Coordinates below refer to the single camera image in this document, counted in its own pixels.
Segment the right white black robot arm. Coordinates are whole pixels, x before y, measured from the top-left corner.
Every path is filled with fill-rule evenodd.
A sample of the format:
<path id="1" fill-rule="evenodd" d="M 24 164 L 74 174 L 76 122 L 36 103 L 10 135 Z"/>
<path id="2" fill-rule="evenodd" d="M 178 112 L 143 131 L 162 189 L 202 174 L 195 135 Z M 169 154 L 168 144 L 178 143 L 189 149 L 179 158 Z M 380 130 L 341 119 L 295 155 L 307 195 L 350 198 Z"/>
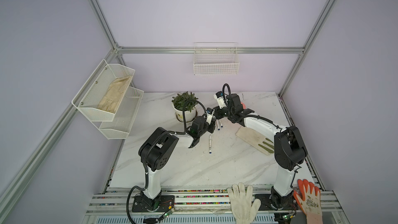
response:
<path id="1" fill-rule="evenodd" d="M 274 145 L 274 157 L 278 164 L 276 181 L 271 188 L 270 202 L 274 209 L 283 209 L 292 202 L 293 182 L 308 152 L 299 129 L 285 127 L 244 108 L 238 94 L 217 92 L 216 118 L 226 117 L 232 123 L 250 128 L 270 139 Z"/>

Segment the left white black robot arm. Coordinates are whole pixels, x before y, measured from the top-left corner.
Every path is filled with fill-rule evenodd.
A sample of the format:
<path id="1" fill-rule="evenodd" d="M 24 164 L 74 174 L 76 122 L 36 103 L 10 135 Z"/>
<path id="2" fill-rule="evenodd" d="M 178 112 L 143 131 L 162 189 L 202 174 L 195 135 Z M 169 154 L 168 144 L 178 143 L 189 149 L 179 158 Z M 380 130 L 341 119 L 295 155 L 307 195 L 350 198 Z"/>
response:
<path id="1" fill-rule="evenodd" d="M 140 147 L 138 154 L 145 170 L 143 195 L 154 200 L 161 195 L 161 170 L 176 147 L 194 148 L 205 133 L 215 130 L 215 117 L 195 117 L 185 132 L 168 131 L 158 127 Z"/>

